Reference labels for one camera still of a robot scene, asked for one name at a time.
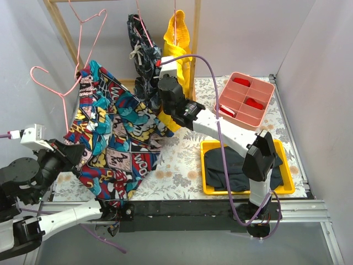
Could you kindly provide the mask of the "colourful comic print shorts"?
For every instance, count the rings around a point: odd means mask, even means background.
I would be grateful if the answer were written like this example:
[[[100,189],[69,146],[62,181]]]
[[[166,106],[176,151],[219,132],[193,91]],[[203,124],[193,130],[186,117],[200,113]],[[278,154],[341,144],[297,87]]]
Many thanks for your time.
[[[157,167],[159,141],[174,134],[96,61],[77,73],[79,105],[66,144],[83,144],[78,179],[97,199],[122,208]]]

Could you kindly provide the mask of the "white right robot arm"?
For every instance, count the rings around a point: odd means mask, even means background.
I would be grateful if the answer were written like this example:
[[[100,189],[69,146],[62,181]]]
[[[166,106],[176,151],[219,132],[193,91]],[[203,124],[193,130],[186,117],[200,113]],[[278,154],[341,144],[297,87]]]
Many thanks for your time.
[[[217,139],[244,158],[242,171],[250,184],[250,214],[259,220],[267,216],[270,179],[277,157],[271,134],[267,131],[257,134],[217,118],[202,104],[186,99],[177,79],[168,74],[159,79],[158,92],[167,114],[179,126]]]

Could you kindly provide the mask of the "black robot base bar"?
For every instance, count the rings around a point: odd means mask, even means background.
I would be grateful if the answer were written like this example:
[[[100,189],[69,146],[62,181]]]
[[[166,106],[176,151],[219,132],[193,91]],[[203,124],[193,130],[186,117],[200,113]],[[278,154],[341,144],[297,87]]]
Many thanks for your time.
[[[235,220],[227,200],[133,201],[113,216],[92,220],[98,225],[120,222],[120,232],[138,231],[230,231],[246,233]]]

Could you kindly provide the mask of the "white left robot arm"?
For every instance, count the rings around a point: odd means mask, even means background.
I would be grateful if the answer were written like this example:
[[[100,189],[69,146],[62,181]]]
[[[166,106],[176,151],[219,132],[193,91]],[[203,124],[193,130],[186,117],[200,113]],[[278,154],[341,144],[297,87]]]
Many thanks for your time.
[[[18,201],[38,204],[61,172],[75,172],[85,146],[52,140],[21,140],[37,156],[19,158],[1,168],[1,260],[37,249],[51,236],[86,221],[113,220],[117,207],[92,199],[51,215],[21,217]]]

